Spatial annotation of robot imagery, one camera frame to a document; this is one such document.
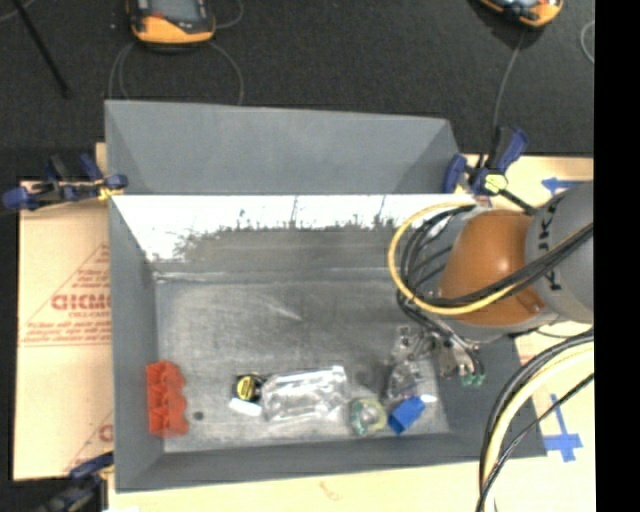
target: red plastic block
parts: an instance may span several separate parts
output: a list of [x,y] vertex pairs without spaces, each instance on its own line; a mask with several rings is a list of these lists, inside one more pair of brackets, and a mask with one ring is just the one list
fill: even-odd
[[158,361],[147,365],[146,371],[149,433],[162,438],[186,434],[189,422],[184,418],[187,401],[182,396],[185,380],[180,368]]

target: blue clamp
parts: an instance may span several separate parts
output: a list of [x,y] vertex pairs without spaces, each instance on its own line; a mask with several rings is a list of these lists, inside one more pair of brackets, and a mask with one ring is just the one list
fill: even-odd
[[73,481],[73,485],[56,494],[46,504],[34,509],[33,512],[77,512],[82,510],[82,507],[96,496],[97,489],[104,485],[105,481],[99,472],[112,466],[113,463],[113,452],[107,452],[72,469],[69,478]]
[[49,158],[42,181],[31,190],[15,187],[2,194],[2,203],[7,210],[37,210],[53,204],[81,201],[103,195],[105,191],[124,189],[129,180],[122,174],[104,177],[98,165],[87,154],[80,155],[83,175],[71,176],[62,160],[54,155]]
[[452,194],[458,185],[462,185],[476,196],[498,195],[506,188],[507,169],[528,145],[529,138],[520,128],[499,127],[489,156],[481,167],[467,165],[467,159],[459,153],[452,157],[445,170],[443,193]]

